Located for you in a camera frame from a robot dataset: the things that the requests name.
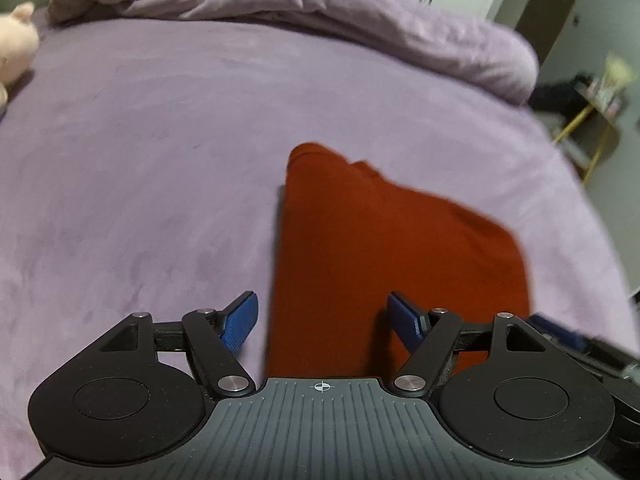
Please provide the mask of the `black garment on table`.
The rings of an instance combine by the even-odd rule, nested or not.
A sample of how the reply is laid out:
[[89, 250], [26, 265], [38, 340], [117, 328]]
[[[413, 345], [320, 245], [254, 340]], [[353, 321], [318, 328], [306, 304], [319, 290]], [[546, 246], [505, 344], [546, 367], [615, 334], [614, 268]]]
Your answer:
[[593, 79], [593, 75], [578, 73], [570, 80], [538, 84], [527, 101], [528, 106], [535, 112], [555, 113], [565, 117], [574, 116], [587, 103], [577, 91], [577, 87], [580, 84], [588, 87]]

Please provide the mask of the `pink plush toy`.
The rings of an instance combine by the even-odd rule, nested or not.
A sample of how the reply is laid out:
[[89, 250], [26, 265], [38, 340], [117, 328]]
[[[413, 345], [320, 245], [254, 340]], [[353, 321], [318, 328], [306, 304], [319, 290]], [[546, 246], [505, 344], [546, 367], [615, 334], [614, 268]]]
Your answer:
[[1, 113], [6, 111], [11, 88], [29, 70], [40, 45], [32, 22], [35, 5], [23, 2], [0, 18]]

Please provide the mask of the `purple bed sheet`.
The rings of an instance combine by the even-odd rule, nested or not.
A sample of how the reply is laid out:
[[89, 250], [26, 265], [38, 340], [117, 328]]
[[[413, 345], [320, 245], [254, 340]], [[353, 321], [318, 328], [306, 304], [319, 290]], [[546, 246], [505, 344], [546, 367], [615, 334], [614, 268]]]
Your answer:
[[1, 474], [42, 459], [34, 389], [136, 311], [267, 302], [288, 154], [317, 142], [493, 218], [535, 309], [639, 349], [624, 269], [523, 107], [273, 24], [113, 20], [43, 34], [1, 123]]

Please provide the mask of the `dark brown door frame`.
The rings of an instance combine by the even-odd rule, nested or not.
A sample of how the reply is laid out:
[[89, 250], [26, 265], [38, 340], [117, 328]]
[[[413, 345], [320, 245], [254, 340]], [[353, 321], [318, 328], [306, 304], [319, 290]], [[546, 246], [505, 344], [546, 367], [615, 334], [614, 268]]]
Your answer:
[[533, 47], [544, 64], [570, 18], [576, 0], [528, 0], [515, 30]]

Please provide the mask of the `purple rolled duvet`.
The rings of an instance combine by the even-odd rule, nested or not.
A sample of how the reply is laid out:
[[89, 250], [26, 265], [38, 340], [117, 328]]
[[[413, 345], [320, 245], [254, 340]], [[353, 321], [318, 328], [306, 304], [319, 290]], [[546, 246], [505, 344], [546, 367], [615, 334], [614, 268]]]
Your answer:
[[255, 20], [306, 27], [526, 103], [538, 78], [532, 46], [510, 28], [413, 0], [50, 0], [49, 21]]

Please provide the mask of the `red knit sweater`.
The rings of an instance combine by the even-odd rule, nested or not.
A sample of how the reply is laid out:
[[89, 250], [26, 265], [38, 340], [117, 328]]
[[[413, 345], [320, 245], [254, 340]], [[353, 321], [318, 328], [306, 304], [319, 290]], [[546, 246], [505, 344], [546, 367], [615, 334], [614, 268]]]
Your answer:
[[530, 312], [523, 256], [500, 224], [322, 145], [296, 146], [281, 205], [266, 374], [390, 379], [408, 359], [386, 313], [392, 292], [471, 323]]

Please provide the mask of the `cream wrapped bouquet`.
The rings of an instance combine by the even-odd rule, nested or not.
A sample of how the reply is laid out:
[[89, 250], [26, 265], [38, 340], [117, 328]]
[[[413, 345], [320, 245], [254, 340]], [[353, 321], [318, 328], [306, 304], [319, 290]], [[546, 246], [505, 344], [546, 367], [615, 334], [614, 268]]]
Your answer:
[[637, 74], [623, 58], [610, 52], [604, 61], [604, 72], [598, 92], [603, 105], [610, 105], [637, 78]]

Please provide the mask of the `yellow leg side table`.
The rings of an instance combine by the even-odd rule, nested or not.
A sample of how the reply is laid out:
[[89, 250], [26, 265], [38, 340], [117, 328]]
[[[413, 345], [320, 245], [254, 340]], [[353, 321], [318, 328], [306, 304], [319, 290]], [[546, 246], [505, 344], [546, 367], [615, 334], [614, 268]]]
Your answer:
[[620, 92], [605, 102], [595, 84], [576, 84], [575, 91], [586, 105], [555, 133], [552, 143], [570, 160], [586, 185], [600, 162], [609, 158], [620, 144], [618, 120], [627, 99], [625, 92]]

